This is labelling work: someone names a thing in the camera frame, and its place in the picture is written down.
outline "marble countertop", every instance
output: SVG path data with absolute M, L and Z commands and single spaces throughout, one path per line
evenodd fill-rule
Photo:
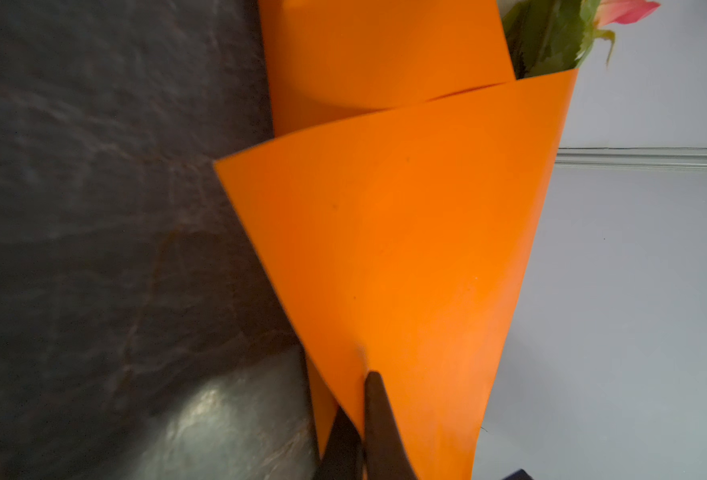
M 310 478 L 302 352 L 212 161 L 246 0 L 0 2 L 0 478 Z

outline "pink flower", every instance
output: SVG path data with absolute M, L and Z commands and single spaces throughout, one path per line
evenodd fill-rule
M 611 23 L 636 23 L 657 10 L 660 4 L 646 0 L 601 0 L 594 23 L 601 28 Z

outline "orange wrapping paper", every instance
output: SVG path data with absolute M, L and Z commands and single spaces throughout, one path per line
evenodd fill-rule
M 418 477 L 470 478 L 575 72 L 515 81 L 493 0 L 260 7 L 284 135 L 216 169 L 312 360 L 320 449 L 326 386 L 362 432 L 378 370 Z

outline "metal strip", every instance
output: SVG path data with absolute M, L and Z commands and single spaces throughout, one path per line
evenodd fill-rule
M 707 148 L 560 148 L 560 165 L 707 168 Z

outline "flower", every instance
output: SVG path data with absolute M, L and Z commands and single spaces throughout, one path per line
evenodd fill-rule
M 597 28 L 607 24 L 636 23 L 657 10 L 660 4 L 646 0 L 601 0 L 594 17 Z

